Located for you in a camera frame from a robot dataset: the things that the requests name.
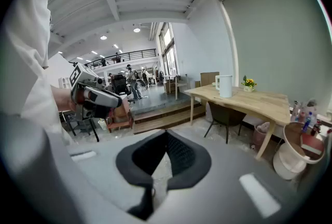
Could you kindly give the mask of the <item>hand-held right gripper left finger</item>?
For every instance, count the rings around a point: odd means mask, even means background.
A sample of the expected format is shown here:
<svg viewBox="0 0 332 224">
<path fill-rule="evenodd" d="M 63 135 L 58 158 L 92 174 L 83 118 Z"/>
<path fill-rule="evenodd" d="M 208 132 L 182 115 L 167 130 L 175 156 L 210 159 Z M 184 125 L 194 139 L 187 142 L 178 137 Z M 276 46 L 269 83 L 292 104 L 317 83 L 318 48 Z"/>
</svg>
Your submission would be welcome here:
<svg viewBox="0 0 332 224">
<path fill-rule="evenodd" d="M 128 211 L 140 205 L 144 190 L 129 184 L 116 167 L 116 155 L 140 139 L 65 146 L 47 135 L 48 166 L 55 182 L 46 191 L 45 215 L 56 224 L 168 224 L 160 209 L 142 220 Z"/>
</svg>

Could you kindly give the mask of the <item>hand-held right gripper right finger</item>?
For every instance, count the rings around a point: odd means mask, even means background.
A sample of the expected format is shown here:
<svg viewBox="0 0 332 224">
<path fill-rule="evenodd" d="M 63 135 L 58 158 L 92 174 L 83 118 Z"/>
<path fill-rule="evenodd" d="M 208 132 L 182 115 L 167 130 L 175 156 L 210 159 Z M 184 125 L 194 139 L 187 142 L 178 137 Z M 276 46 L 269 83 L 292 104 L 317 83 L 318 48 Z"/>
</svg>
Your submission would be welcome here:
<svg viewBox="0 0 332 224">
<path fill-rule="evenodd" d="M 171 190 L 153 213 L 153 224 L 285 224 L 302 197 L 266 162 L 237 146 L 174 132 L 203 146 L 212 165 L 194 187 Z"/>
</svg>

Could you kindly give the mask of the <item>white electric kettle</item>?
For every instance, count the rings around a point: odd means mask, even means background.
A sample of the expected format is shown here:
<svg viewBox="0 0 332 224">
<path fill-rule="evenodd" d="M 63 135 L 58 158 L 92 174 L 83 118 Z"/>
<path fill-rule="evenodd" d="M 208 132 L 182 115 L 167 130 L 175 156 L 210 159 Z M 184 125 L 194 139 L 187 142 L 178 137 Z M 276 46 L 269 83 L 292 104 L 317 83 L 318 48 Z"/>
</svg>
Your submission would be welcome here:
<svg viewBox="0 0 332 224">
<path fill-rule="evenodd" d="M 231 75 L 217 75 L 215 76 L 215 88 L 219 91 L 219 96 L 222 98 L 232 97 L 232 76 Z"/>
</svg>

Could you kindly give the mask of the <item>person's left hand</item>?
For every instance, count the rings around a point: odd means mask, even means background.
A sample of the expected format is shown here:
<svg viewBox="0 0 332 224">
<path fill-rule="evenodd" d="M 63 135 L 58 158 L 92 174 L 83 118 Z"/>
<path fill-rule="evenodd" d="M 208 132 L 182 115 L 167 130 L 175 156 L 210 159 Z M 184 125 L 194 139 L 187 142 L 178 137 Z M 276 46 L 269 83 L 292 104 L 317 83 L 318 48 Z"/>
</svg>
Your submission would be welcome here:
<svg viewBox="0 0 332 224">
<path fill-rule="evenodd" d="M 75 89 L 74 91 L 71 91 L 67 101 L 69 110 L 76 111 L 77 105 L 82 105 L 84 101 L 84 89 Z"/>
</svg>

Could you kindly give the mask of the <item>brown stool cart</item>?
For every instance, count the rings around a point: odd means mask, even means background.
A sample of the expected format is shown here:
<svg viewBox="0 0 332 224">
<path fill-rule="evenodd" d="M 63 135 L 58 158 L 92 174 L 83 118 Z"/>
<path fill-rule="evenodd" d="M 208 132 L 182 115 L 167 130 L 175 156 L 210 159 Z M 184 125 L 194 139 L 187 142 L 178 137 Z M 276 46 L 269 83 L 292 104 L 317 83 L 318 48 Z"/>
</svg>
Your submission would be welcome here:
<svg viewBox="0 0 332 224">
<path fill-rule="evenodd" d="M 133 117 L 130 111 L 128 97 L 122 98 L 122 105 L 111 110 L 108 117 L 105 119 L 107 129 L 111 133 L 112 130 L 121 128 L 132 128 Z"/>
</svg>

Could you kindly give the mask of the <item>black metal stand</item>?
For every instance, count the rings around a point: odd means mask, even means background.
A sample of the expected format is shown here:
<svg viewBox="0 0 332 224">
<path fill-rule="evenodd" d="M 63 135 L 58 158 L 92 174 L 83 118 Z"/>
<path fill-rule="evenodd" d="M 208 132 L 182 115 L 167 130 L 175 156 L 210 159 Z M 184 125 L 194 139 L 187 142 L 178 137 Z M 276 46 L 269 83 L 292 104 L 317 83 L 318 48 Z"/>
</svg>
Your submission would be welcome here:
<svg viewBox="0 0 332 224">
<path fill-rule="evenodd" d="M 96 126 L 92 119 L 79 120 L 72 110 L 61 111 L 59 112 L 59 115 L 63 118 L 73 136 L 76 136 L 75 130 L 85 131 L 88 135 L 91 135 L 90 131 L 92 131 L 96 141 L 100 141 L 96 132 Z"/>
</svg>

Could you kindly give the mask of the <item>black balcony railing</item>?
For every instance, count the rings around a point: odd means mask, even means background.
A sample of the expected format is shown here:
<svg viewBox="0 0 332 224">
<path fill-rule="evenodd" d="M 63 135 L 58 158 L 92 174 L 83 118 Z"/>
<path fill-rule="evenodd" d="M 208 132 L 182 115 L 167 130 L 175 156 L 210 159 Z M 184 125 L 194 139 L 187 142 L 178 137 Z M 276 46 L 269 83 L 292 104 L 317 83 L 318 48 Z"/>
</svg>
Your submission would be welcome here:
<svg viewBox="0 0 332 224">
<path fill-rule="evenodd" d="M 129 62 L 133 60 L 143 59 L 143 58 L 153 58 L 157 56 L 156 49 L 145 49 L 139 51 L 132 51 L 126 53 L 120 53 L 121 62 Z M 92 62 L 85 64 L 90 69 L 96 69 L 99 67 L 116 64 L 116 55 L 111 55 L 108 57 L 100 58 Z"/>
</svg>

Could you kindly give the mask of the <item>pink bin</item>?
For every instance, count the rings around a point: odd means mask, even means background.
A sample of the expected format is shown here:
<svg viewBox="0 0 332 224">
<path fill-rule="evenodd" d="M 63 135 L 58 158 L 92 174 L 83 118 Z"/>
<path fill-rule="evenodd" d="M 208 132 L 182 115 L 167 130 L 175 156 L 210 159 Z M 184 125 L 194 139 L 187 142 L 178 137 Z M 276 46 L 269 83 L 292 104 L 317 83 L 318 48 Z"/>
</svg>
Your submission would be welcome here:
<svg viewBox="0 0 332 224">
<path fill-rule="evenodd" d="M 269 130 L 270 122 L 265 122 L 259 125 L 254 126 L 254 133 L 251 143 L 251 149 L 258 151 L 262 146 L 262 143 L 266 137 L 266 134 Z"/>
</svg>

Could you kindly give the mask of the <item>dark dining chair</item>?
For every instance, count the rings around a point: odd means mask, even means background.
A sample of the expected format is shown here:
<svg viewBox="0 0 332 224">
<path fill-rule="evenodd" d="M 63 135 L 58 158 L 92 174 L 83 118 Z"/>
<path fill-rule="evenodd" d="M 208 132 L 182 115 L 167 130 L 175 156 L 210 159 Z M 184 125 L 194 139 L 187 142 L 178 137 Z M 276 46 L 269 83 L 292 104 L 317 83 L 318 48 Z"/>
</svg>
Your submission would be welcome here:
<svg viewBox="0 0 332 224">
<path fill-rule="evenodd" d="M 204 137 L 207 136 L 212 125 L 215 124 L 223 125 L 226 127 L 226 144 L 228 144 L 230 127 L 235 127 L 239 125 L 238 135 L 240 135 L 242 121 L 245 118 L 246 113 L 225 106 L 217 105 L 213 102 L 207 102 L 206 105 L 209 105 L 210 107 L 212 122 Z"/>
</svg>

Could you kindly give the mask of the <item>tall window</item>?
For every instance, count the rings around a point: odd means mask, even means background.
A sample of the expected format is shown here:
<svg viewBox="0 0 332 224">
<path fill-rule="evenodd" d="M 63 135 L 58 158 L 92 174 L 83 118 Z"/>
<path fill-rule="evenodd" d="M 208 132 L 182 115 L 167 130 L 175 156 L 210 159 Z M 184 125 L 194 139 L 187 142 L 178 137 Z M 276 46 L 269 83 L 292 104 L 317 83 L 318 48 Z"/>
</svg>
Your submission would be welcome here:
<svg viewBox="0 0 332 224">
<path fill-rule="evenodd" d="M 171 23 L 162 23 L 158 34 L 158 40 L 160 46 L 160 57 L 163 64 L 163 72 L 166 75 L 177 75 L 177 55 Z"/>
</svg>

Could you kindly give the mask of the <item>red book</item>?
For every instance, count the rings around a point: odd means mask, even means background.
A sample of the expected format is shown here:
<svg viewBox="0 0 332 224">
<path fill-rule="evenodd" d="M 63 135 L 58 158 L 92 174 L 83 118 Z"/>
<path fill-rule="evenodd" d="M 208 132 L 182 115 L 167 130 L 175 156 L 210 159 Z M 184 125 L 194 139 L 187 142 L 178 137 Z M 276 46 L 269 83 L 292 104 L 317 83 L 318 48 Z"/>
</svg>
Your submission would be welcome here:
<svg viewBox="0 0 332 224">
<path fill-rule="evenodd" d="M 321 155 L 324 152 L 323 141 L 306 133 L 302 133 L 300 136 L 300 147 L 316 155 Z"/>
</svg>

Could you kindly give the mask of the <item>blue bottle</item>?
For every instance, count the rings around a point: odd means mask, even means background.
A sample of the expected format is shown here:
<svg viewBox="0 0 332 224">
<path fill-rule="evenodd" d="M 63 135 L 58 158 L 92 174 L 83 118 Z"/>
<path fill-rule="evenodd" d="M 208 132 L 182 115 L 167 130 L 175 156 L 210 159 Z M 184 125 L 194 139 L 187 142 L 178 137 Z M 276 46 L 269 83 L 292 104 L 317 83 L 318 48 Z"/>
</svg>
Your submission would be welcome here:
<svg viewBox="0 0 332 224">
<path fill-rule="evenodd" d="M 307 131 L 308 127 L 309 127 L 309 124 L 311 122 L 311 118 L 312 118 L 312 112 L 310 111 L 308 113 L 308 116 L 307 116 L 307 118 L 306 118 L 306 120 L 304 122 L 304 125 L 302 127 L 302 133 L 306 133 L 306 131 Z"/>
</svg>

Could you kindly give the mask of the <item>person's white shirt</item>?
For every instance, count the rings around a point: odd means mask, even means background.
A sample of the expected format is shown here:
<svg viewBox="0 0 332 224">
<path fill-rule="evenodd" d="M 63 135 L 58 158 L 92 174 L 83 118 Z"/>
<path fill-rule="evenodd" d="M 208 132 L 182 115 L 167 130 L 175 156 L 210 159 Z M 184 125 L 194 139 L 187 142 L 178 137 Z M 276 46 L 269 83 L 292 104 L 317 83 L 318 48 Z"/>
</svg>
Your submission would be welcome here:
<svg viewBox="0 0 332 224">
<path fill-rule="evenodd" d="M 29 119 L 73 142 L 47 79 L 48 0 L 13 0 L 0 26 L 0 112 Z"/>
</svg>

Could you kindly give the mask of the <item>sunflowers in white pot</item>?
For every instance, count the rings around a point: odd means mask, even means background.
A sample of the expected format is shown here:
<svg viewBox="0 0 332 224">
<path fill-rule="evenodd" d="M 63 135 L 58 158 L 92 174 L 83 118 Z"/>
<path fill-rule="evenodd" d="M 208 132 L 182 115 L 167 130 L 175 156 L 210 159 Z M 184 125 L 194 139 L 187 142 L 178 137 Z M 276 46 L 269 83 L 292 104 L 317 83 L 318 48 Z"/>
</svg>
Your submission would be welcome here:
<svg viewBox="0 0 332 224">
<path fill-rule="evenodd" d="M 253 79 L 247 78 L 246 75 L 244 75 L 241 84 L 244 86 L 243 89 L 246 92 L 253 92 L 255 90 L 255 87 L 257 86 L 257 83 Z"/>
</svg>

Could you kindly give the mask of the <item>brown cardboard box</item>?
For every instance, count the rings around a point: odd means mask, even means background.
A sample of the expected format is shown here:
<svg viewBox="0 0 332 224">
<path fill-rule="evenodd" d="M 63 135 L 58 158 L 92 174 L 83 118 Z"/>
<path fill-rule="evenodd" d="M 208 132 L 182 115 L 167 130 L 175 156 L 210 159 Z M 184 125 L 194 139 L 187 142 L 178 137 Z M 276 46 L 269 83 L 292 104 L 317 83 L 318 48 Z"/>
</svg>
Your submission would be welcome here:
<svg viewBox="0 0 332 224">
<path fill-rule="evenodd" d="M 200 77 L 200 83 L 201 86 L 207 86 L 211 85 L 213 82 L 215 82 L 215 76 L 219 75 L 219 72 L 207 72 L 207 73 L 201 73 Z"/>
</svg>

